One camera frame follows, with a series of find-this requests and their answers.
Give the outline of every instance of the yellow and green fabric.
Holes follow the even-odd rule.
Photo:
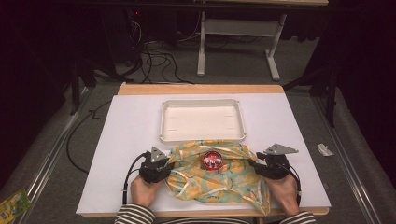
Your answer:
[[[222,166],[206,170],[202,157],[217,151]],[[168,163],[175,163],[165,179],[168,188],[181,200],[202,203],[252,203],[264,215],[270,210],[269,190],[261,176],[256,175],[248,159],[257,160],[247,146],[223,141],[191,141],[171,149]]]

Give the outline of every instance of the white tabletop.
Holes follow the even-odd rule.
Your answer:
[[[298,149],[299,153],[287,157],[301,178],[301,207],[315,212],[316,209],[328,209],[331,206],[284,93],[118,95],[114,96],[111,103],[77,214],[84,217],[114,217],[121,207],[121,189],[134,159],[144,151],[151,150],[151,147],[169,152],[172,146],[160,141],[160,126],[163,102],[171,99],[239,101],[247,131],[242,144],[253,152],[263,152],[274,143]],[[132,174],[129,182],[136,175],[137,172]],[[236,216],[241,213],[259,215],[248,203],[181,201],[166,186],[160,189],[150,208],[158,217],[197,216],[196,212],[209,216],[231,213]],[[272,202],[272,208],[278,208],[275,202]]]

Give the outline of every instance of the gray carpet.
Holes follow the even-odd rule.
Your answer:
[[[198,46],[194,42],[179,45],[177,49],[164,45],[157,50],[172,52],[177,61],[179,77],[193,83],[285,84],[301,75],[317,43],[316,41],[299,43],[295,39],[281,41],[276,52],[276,64],[281,80],[274,82],[270,78],[268,66],[262,54],[261,46],[262,43],[265,43],[265,39],[252,43],[248,43],[250,39],[247,38],[237,40],[221,49],[217,48],[222,45],[221,40],[208,43],[211,48],[206,52],[205,77],[196,76]],[[153,44],[149,48],[156,49],[158,46],[155,45],[160,46]],[[162,58],[155,60],[153,62],[156,64],[161,64],[163,61]],[[155,66],[152,68],[149,78],[152,82],[177,81],[174,77],[174,68],[175,65],[171,64],[163,71],[162,65]],[[121,63],[118,65],[118,69],[123,71],[127,68]],[[141,71],[131,77],[136,82],[144,79]],[[89,110],[97,108],[117,94],[119,82],[100,78],[98,81],[95,89],[84,93],[87,100],[79,110],[75,124],[83,120],[89,114]],[[320,107],[322,99],[311,98],[306,89],[307,87],[295,88],[288,92],[287,96],[332,204],[328,215],[317,217],[318,223],[379,223],[378,219],[383,223],[396,222],[396,215],[392,212],[396,207],[395,190],[348,113],[340,92],[337,92],[337,105],[334,111],[335,129],[329,129],[322,117]],[[85,120],[70,141],[71,156],[75,163],[83,169],[89,170],[90,168],[106,120],[107,110],[108,105],[96,113],[96,117],[99,119]],[[13,176],[0,192],[0,198],[5,199],[18,189],[28,189],[42,163],[51,154],[53,147],[61,146],[60,154],[57,155],[58,157],[55,156],[57,160],[55,160],[54,168],[49,170],[49,179],[42,182],[45,187],[36,198],[35,206],[30,209],[30,213],[21,218],[21,223],[112,223],[113,221],[113,218],[85,218],[76,215],[87,175],[76,169],[67,159],[65,142],[63,144],[56,143],[57,137],[71,119],[68,114],[70,111],[71,101],[69,100],[49,120]],[[317,144],[320,143],[329,146],[335,155],[323,157],[317,150]],[[345,167],[344,151],[350,159],[353,171],[356,171],[357,179],[361,181],[361,185],[358,187],[363,187],[364,192],[367,192],[369,196],[372,207],[367,208],[370,210],[368,213],[365,211],[365,204],[362,205],[362,202],[358,200],[357,192],[360,190],[353,188],[353,181],[356,180],[356,177],[350,177],[348,174],[350,167]],[[377,218],[370,219],[373,214],[376,214]],[[270,219],[277,219],[277,217],[267,218],[267,221]]]

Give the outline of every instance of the table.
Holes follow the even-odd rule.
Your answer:
[[[295,6],[327,6],[328,0],[212,0],[211,2],[229,3],[256,3],[256,4],[281,4]],[[201,12],[201,41],[198,54],[197,75],[205,75],[205,35],[248,35],[272,37],[271,48],[265,50],[265,58],[270,68],[274,81],[279,81],[280,76],[276,68],[274,54],[280,35],[285,25],[287,14],[281,14],[278,21],[241,21],[207,19],[205,11]]]
[[[300,150],[297,154],[289,155],[288,160],[302,181],[301,207],[316,215],[327,214],[331,207],[329,199],[282,87],[127,84],[123,84],[118,95],[113,98],[77,214],[84,217],[114,217],[121,206],[121,189],[132,161],[151,147],[168,152],[170,147],[161,143],[159,136],[164,101],[214,98],[233,98],[240,102],[247,131],[242,144],[249,146],[251,151],[263,151],[274,143]],[[248,203],[203,204],[181,201],[167,187],[159,190],[151,209],[157,217],[262,216]],[[281,210],[272,202],[270,215],[277,214],[281,214]]]

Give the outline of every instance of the white tray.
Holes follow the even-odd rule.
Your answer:
[[[239,102],[234,99],[163,103],[160,139],[167,145],[209,139],[239,142],[245,137]]]

